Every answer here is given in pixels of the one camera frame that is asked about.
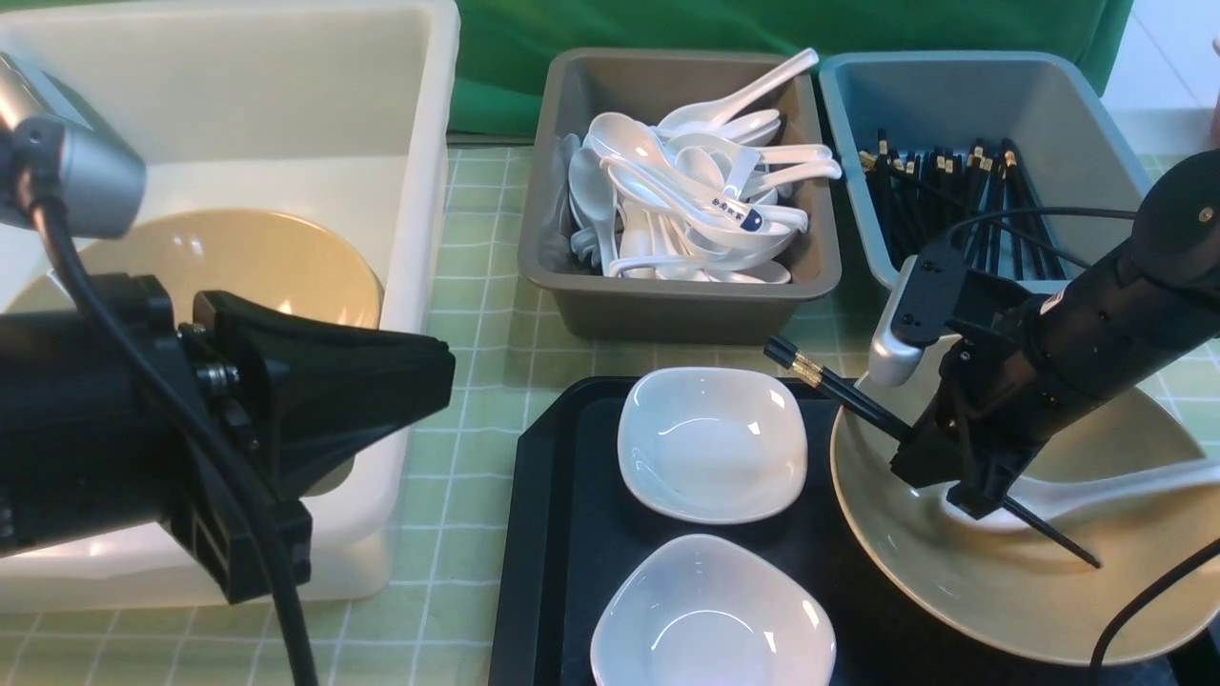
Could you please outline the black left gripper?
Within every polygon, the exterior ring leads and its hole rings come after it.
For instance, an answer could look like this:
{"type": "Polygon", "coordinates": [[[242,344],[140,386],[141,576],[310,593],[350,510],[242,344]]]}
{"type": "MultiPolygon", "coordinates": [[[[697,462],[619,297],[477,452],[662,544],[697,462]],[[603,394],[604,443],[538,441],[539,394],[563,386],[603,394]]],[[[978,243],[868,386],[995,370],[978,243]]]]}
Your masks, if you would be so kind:
{"type": "Polygon", "coordinates": [[[207,291],[196,330],[152,276],[92,280],[128,344],[74,309],[2,316],[2,555],[157,524],[233,604],[314,572],[299,497],[451,399],[427,334],[207,291]]]}

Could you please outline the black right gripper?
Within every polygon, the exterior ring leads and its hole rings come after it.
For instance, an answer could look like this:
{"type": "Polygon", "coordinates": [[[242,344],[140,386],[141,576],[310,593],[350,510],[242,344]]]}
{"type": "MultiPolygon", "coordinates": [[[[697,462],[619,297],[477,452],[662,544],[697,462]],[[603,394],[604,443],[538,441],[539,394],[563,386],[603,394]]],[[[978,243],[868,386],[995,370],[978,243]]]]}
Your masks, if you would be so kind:
{"type": "Polygon", "coordinates": [[[959,481],[948,504],[981,520],[1050,438],[1168,363],[1169,299],[1157,288],[1070,287],[1006,310],[942,356],[891,474],[915,489],[959,481]]]}

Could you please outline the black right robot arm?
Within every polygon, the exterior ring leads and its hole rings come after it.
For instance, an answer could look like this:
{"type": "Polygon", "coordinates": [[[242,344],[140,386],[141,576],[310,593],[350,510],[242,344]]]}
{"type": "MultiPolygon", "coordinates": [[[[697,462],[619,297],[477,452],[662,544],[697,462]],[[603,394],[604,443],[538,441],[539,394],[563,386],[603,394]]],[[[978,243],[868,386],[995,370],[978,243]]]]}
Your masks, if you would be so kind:
{"type": "Polygon", "coordinates": [[[1131,234],[1052,295],[967,267],[941,237],[906,260],[884,317],[916,354],[946,332],[939,385],[892,474],[949,483],[982,518],[1055,435],[1215,338],[1218,153],[1196,153],[1150,187],[1131,234]]]}

